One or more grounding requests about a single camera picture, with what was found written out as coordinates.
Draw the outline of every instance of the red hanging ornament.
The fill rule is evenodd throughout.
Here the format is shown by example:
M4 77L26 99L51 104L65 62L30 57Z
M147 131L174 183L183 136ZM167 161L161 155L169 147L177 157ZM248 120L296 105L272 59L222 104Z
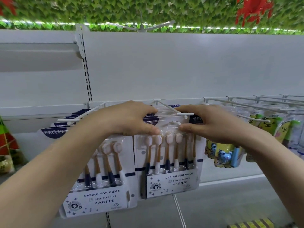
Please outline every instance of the red hanging ornament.
M13 5L13 0L0 0L0 2L2 2L5 6L7 6L9 8L13 15L16 15L16 10ZM0 16L3 16L1 7L0 7Z
M239 17L241 15L243 16L243 22L242 27L245 26L245 20L250 15L253 15L249 17L247 20L248 22L254 22L257 21L257 24L260 22L260 14L262 12L262 15L265 13L266 10L269 10L268 12L268 18L272 15L272 7L273 7L273 1L267 1L267 0L244 0L244 5L241 9L237 12L237 18L235 20L235 24L237 25L239 23Z

